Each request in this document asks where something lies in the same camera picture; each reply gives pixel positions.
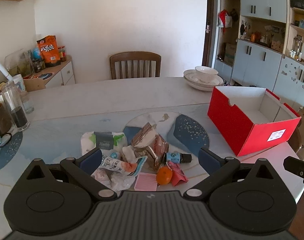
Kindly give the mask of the chicken sausage snack packet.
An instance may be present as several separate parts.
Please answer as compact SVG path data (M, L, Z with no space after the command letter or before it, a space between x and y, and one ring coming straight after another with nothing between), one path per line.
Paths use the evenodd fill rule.
M136 177L147 160L147 156L135 158L131 163L102 155L102 162L96 171L118 172L123 176Z

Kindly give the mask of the white green tissue pack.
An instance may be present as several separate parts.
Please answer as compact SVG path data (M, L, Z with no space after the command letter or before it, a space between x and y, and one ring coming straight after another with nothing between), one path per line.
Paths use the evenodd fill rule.
M102 154L120 153L128 146L127 137L123 132L86 132L81 137L81 153L85 155L98 147Z

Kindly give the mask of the red paper wrapper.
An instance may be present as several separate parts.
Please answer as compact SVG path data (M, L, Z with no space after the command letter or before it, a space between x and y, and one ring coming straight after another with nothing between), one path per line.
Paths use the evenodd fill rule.
M188 182L188 178L181 170L179 164L173 163L172 161L168 161L167 165L172 170L172 179L170 182L173 186L181 185Z

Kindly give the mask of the small dark blue-label bottle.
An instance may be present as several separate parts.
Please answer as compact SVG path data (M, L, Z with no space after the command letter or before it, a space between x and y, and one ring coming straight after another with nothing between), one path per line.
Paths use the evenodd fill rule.
M192 162L192 155L187 153L166 153L165 162L172 162L174 164L184 164Z

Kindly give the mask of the white tissue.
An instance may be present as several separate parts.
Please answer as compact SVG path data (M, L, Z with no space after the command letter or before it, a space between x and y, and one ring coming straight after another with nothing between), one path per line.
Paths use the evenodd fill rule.
M127 163L131 163L136 159L134 149L131 145L122 148L121 156Z

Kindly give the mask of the orange tangerine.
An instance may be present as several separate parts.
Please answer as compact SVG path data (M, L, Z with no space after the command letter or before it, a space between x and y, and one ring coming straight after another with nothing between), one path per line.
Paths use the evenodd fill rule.
M169 167L164 166L159 169L156 175L156 182L159 185L167 185L172 180L172 176L173 176L173 171Z

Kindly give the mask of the silver foil snack bag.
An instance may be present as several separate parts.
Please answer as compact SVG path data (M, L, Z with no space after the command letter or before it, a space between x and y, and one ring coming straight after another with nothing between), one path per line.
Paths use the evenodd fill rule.
M169 143L157 133L155 127L149 122L132 138L131 146L138 157L147 157L148 165L158 172L162 166L164 155L169 150Z

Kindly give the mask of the purple print snack bag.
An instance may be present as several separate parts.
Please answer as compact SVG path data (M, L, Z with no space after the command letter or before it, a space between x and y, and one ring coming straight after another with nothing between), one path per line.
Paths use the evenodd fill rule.
M105 169L98 168L94 172L95 180L99 181L101 184L105 185L106 187L111 187L111 180L109 179L108 174L106 173Z

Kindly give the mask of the red cardboard box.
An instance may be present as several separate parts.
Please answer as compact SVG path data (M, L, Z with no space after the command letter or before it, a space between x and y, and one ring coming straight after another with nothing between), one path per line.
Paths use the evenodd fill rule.
M301 117L266 88L217 86L208 117L237 157L289 140Z

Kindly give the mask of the stacked white plates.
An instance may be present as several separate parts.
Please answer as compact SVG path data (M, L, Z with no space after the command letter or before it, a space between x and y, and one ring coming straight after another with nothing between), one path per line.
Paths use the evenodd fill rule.
M211 92L213 91L214 87L222 86L224 83L224 80L218 75L216 75L215 78L209 83L201 81L197 77L196 70L194 69L185 70L183 72L183 78L186 81L187 85L191 86L196 90L200 90L204 92Z

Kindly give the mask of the dark brown mug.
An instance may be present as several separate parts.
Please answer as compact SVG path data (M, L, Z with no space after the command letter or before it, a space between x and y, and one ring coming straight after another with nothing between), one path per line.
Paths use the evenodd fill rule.
M0 136L2 137L6 133L8 133L11 127L12 127L11 117L8 114L5 107L3 106L3 104L0 103Z

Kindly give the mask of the white side cabinet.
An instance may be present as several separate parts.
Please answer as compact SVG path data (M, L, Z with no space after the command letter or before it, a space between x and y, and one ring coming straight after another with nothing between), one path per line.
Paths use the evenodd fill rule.
M45 68L28 79L24 79L27 92L73 84L75 84L75 77L72 57L70 55L68 55L67 60L60 65Z

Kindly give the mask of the white ceramic bowl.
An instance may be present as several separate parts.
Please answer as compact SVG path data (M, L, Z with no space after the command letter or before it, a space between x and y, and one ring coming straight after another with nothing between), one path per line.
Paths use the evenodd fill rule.
M212 82L218 75L217 70L206 66L196 66L195 71L197 78L205 83Z

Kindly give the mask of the clear glass jar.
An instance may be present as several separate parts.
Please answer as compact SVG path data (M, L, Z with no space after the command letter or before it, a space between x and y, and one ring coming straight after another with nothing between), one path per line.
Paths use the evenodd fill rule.
M19 90L13 81L8 81L1 89L1 95L17 131L21 132L28 128L27 119Z

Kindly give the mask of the wooden dining chair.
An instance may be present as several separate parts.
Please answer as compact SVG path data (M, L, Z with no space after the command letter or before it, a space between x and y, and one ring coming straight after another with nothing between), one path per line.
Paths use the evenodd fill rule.
M147 51L127 51L110 56L113 80L160 77L161 56Z

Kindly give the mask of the orange snack bag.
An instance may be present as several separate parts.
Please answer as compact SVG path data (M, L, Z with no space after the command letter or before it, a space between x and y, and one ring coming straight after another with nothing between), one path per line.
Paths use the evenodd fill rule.
M37 40L37 45L46 67L55 67L61 63L55 35Z

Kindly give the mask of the wall cabinet shelving unit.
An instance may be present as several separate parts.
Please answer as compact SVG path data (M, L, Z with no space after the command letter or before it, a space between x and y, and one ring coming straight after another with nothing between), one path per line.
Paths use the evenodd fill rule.
M219 0L214 68L304 107L304 0Z

